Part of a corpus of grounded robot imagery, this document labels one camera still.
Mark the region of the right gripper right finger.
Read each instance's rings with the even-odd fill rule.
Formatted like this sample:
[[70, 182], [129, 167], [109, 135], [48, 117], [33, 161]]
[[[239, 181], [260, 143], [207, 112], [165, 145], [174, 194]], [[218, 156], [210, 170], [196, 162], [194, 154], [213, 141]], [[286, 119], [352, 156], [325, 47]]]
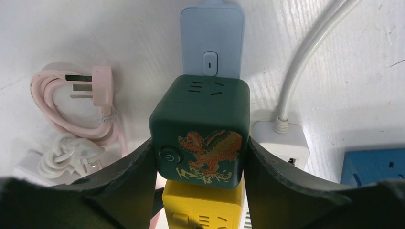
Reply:
[[244, 167], [255, 229], [402, 229], [405, 182], [349, 187], [311, 175], [250, 138]]

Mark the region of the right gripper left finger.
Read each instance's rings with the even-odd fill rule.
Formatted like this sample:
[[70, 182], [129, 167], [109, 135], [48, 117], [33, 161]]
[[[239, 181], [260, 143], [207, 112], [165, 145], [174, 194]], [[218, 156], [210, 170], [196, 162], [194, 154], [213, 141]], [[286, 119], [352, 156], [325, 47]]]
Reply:
[[147, 229], [159, 211], [151, 140], [69, 185], [0, 180], [3, 229]]

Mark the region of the dark green cube plug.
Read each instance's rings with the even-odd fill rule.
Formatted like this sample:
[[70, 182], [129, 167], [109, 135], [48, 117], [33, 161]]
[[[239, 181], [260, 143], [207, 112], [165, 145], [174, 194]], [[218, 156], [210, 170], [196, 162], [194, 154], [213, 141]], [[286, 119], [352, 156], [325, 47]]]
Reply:
[[232, 189], [241, 182], [249, 128], [245, 81], [181, 75], [149, 118], [158, 172], [167, 180]]

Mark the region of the small white power strip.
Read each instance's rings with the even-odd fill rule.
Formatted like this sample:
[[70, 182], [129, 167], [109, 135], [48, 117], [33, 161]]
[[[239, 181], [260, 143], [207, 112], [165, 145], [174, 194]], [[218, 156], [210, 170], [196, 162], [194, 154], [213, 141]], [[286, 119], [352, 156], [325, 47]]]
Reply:
[[288, 175], [303, 174], [309, 147], [301, 126], [275, 131], [275, 123], [253, 124], [244, 169], [250, 222], [254, 229], [298, 229], [309, 196]]

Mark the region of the yellow cube plug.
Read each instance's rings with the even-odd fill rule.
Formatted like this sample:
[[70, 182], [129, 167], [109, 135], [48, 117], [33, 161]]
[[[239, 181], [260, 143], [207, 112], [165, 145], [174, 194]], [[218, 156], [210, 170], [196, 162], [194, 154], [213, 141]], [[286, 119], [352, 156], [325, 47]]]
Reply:
[[237, 229], [244, 185], [221, 189], [168, 180], [162, 201], [170, 229]]

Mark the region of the blue cube plug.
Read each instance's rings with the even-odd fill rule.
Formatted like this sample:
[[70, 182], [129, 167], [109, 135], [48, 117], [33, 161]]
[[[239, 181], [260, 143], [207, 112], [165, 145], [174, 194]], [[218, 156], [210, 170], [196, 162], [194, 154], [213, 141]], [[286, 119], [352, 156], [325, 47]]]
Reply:
[[362, 187], [405, 178], [405, 145], [353, 146], [344, 150], [340, 184]]

